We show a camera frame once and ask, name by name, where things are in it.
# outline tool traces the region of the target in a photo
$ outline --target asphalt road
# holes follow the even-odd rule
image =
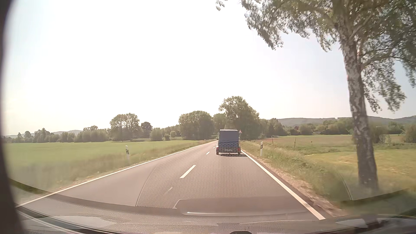
[[[196,146],[55,196],[124,207],[179,209],[197,216],[270,214],[279,220],[323,219],[322,211],[318,212],[307,199],[297,196],[298,192],[277,182],[272,173],[250,157],[216,155],[216,144],[215,141]],[[99,212],[93,208],[86,210],[82,205],[69,205],[53,195],[23,207],[51,216]]]

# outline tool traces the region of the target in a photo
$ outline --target grass field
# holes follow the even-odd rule
[[[403,143],[398,135],[390,135],[390,139],[389,144],[374,145],[380,185],[377,195],[407,188],[410,188],[410,193],[405,194],[406,199],[396,199],[395,202],[384,200],[376,205],[361,206],[360,212],[397,213],[408,208],[403,200],[416,208],[416,193],[412,189],[416,185],[416,144]],[[308,182],[316,194],[340,207],[344,201],[362,201],[374,196],[358,186],[357,154],[351,135],[287,136],[273,138],[273,142],[270,138],[245,141],[241,142],[241,147],[260,157],[261,141],[263,160]]]
[[[203,144],[204,141],[5,144],[9,177],[54,191],[76,181]],[[125,145],[129,146],[130,163]]]
[[[416,149],[377,150],[374,156],[380,187],[384,193],[396,192],[416,185]],[[315,154],[308,156],[308,159],[337,171],[350,188],[357,187],[358,169],[355,152]]]

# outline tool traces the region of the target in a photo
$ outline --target roadside grass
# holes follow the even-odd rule
[[[21,184],[54,191],[76,181],[159,158],[204,141],[5,144],[7,173]],[[125,145],[129,146],[130,163]]]
[[[387,149],[374,152],[380,189],[396,192],[416,186],[416,149]],[[351,188],[353,199],[361,199],[358,189],[357,153],[315,154],[310,161],[337,171]]]
[[[269,138],[243,141],[241,147],[272,167],[306,181],[317,195],[353,214],[398,214],[416,209],[416,144],[402,143],[398,135],[390,138],[390,144],[374,145],[380,185],[377,193],[358,185],[351,135],[277,137],[273,144]]]
[[[352,202],[340,202],[353,213],[401,214],[416,209],[416,149],[374,152],[379,178],[379,197],[370,197],[358,185],[357,154],[337,152],[308,156],[312,162],[337,171],[344,179]]]
[[[350,200],[342,178],[330,168],[310,161],[299,151],[273,147],[263,143],[263,155],[257,142],[243,141],[241,149],[264,159],[272,167],[308,182],[317,195],[329,201]]]

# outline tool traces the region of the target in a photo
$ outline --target windshield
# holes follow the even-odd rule
[[[24,228],[412,219],[416,5],[375,2],[13,1],[1,138]]]

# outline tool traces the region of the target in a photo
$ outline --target tree trunk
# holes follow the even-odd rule
[[[358,60],[357,45],[349,39],[346,28],[338,29],[344,57],[349,90],[349,106],[354,121],[354,137],[357,142],[358,177],[361,185],[378,190],[377,166],[374,159],[373,143],[365,107],[364,84],[361,78],[361,63]]]

